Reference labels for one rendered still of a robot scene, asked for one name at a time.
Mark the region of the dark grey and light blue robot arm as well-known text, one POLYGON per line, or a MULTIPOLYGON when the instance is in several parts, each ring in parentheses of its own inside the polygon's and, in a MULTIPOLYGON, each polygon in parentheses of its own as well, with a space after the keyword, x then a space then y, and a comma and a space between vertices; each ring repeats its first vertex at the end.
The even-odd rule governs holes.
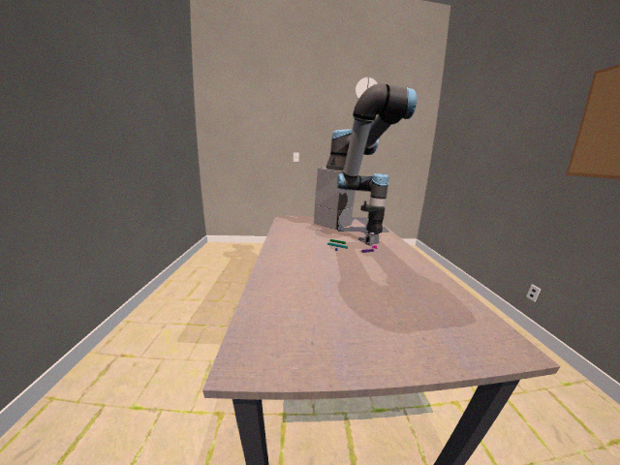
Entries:
POLYGON ((377 83, 362 93, 354 109, 353 130, 338 130, 332 133, 326 168, 344 171, 337 177, 339 189, 371 191, 371 198, 387 198, 388 175, 358 175, 362 157, 363 154, 375 153, 378 138, 391 124, 396 124, 401 118, 411 118, 416 105, 417 93, 408 87, 377 83))

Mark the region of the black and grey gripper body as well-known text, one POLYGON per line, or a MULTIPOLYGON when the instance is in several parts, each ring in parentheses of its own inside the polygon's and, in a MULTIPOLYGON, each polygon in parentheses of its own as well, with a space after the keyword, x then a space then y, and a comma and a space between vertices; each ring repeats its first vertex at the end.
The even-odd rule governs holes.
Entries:
POLYGON ((374 199, 370 197, 370 205, 364 202, 360 210, 369 212, 366 229, 372 233, 381 233, 385 214, 386 199, 374 199), (372 206, 373 205, 373 206, 372 206))

